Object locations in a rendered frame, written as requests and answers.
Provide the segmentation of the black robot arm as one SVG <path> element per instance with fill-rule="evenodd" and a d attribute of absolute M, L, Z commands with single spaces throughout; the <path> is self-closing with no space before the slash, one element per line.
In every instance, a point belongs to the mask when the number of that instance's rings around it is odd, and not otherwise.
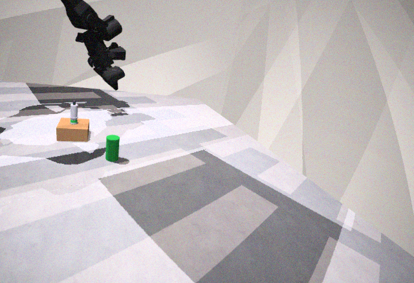
<path fill-rule="evenodd" d="M 101 19 L 92 7 L 84 0 L 61 0 L 66 8 L 67 17 L 75 28 L 87 30 L 78 33 L 75 41 L 85 43 L 89 53 L 102 50 L 105 46 L 104 41 L 109 41 L 122 32 L 121 24 L 112 15 Z M 113 60 L 125 60 L 125 49 L 112 42 L 111 46 L 106 47 L 109 63 Z"/>

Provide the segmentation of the green marker cap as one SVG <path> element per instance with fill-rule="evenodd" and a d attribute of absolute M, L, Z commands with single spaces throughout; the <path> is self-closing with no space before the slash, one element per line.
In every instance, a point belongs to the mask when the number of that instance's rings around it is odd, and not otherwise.
<path fill-rule="evenodd" d="M 110 162 L 118 160 L 119 157 L 120 138 L 117 135 L 109 135 L 106 137 L 106 155 L 105 159 Z"/>

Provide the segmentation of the brown wooden block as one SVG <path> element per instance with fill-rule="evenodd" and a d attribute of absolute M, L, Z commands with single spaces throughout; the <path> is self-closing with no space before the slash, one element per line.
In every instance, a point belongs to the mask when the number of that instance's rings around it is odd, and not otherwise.
<path fill-rule="evenodd" d="M 56 141 L 88 142 L 89 119 L 78 119 L 71 124 L 71 118 L 60 118 L 56 127 Z"/>

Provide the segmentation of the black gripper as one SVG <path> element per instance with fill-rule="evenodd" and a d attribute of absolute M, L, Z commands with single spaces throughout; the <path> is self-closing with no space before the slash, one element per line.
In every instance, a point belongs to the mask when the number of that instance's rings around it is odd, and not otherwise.
<path fill-rule="evenodd" d="M 99 76 L 101 76 L 108 85 L 117 90 L 118 80 L 125 77 L 125 73 L 120 67 L 111 66 L 114 62 L 109 63 L 107 53 L 109 53 L 109 50 L 106 47 L 98 52 L 88 52 L 87 54 L 90 56 L 88 63 L 90 67 L 94 67 L 93 70 L 96 71 L 96 73 L 99 74 Z"/>

